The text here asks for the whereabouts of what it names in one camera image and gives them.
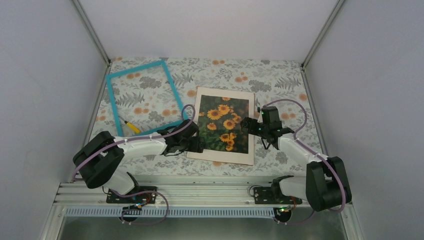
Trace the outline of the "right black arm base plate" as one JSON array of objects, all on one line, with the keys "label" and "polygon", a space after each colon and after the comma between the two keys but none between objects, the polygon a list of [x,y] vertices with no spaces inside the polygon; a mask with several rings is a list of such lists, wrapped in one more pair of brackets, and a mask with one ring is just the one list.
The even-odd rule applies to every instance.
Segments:
[{"label": "right black arm base plate", "polygon": [[253,198],[256,205],[301,205],[303,200],[300,198],[275,195],[271,187],[260,185],[252,185],[247,190],[248,194]]}]

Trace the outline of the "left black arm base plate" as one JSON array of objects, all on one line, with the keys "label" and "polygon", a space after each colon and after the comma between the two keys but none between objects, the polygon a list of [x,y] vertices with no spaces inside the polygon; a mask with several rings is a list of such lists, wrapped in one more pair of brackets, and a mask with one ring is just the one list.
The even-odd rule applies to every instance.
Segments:
[{"label": "left black arm base plate", "polygon": [[[138,192],[145,192],[145,191],[157,191],[158,188],[156,186],[140,186],[139,189],[132,190],[128,193],[135,194]],[[108,191],[107,197],[106,197],[106,203],[108,204],[128,204],[128,205],[135,205],[135,204],[154,204],[156,201],[156,194],[152,192],[138,194],[136,196],[131,197],[120,197],[116,195],[111,190]]]}]

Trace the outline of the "teal wooden picture frame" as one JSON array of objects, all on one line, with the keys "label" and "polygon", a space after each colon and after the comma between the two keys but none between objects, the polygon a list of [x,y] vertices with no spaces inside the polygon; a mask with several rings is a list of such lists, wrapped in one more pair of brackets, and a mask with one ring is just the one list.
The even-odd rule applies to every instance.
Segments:
[{"label": "teal wooden picture frame", "polygon": [[[108,74],[108,102],[117,135],[147,135],[181,124],[188,118],[183,110],[186,99],[183,86],[192,80],[187,71],[170,70],[165,60]],[[141,133],[134,133],[119,116],[139,128]]]}]

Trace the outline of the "sunflower photo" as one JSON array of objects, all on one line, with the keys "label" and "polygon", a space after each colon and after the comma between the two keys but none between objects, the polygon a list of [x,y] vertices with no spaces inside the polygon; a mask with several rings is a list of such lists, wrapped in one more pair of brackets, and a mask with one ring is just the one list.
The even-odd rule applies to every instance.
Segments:
[{"label": "sunflower photo", "polygon": [[198,111],[199,136],[207,150],[249,153],[249,136],[241,121],[249,116],[247,99],[202,95]]}]

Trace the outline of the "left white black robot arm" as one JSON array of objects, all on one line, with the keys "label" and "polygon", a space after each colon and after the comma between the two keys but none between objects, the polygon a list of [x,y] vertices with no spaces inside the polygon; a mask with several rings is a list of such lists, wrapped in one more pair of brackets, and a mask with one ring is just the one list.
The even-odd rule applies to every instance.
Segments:
[{"label": "left white black robot arm", "polygon": [[202,153],[206,147],[199,127],[190,119],[178,126],[159,129],[149,135],[118,137],[102,131],[72,159],[89,189],[106,187],[131,203],[139,197],[140,187],[130,172],[119,166],[126,160],[142,156],[176,156],[184,152]]}]

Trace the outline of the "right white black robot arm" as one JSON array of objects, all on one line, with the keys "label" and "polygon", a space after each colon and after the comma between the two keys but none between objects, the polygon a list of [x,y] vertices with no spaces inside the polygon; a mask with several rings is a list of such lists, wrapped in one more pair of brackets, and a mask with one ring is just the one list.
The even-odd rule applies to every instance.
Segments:
[{"label": "right white black robot arm", "polygon": [[343,207],[352,200],[344,162],[310,149],[296,136],[296,131],[283,127],[275,106],[260,110],[261,121],[245,117],[240,125],[244,132],[260,137],[265,149],[275,149],[305,167],[305,176],[286,175],[272,180],[270,195],[274,202],[284,203],[289,197],[305,200],[313,210]]}]

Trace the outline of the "white mat board passepartout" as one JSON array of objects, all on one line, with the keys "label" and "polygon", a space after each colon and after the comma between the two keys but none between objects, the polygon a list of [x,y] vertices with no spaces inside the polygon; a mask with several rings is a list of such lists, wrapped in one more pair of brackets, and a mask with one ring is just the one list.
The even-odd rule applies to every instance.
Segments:
[{"label": "white mat board passepartout", "polygon": [[[200,109],[200,101],[201,96],[216,96],[216,97],[229,97],[235,99],[245,99],[249,101],[249,114],[248,117],[254,117],[254,101],[255,95],[252,92],[243,92],[243,91],[234,91],[234,90],[226,90],[226,89],[217,89],[217,88],[208,88],[208,87],[199,87],[196,94],[195,100],[195,123],[198,122],[198,114]],[[236,152],[222,152],[215,150],[206,149],[203,153],[194,153],[189,152],[187,154],[188,158],[192,159],[200,159],[206,161],[214,161],[214,162],[222,162],[222,163],[230,163],[230,164],[241,164],[251,166],[254,163],[254,137],[248,134],[249,145],[248,145],[248,153],[236,153]]]}]

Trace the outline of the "yellow black screwdriver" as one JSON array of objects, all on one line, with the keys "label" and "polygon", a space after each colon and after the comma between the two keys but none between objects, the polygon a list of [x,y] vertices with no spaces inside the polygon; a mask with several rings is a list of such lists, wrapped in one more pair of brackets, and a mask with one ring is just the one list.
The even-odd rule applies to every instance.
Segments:
[{"label": "yellow black screwdriver", "polygon": [[125,120],[121,116],[119,116],[119,119],[122,120],[135,134],[141,133],[141,130],[138,127],[136,127],[134,124],[132,124],[131,122]]}]

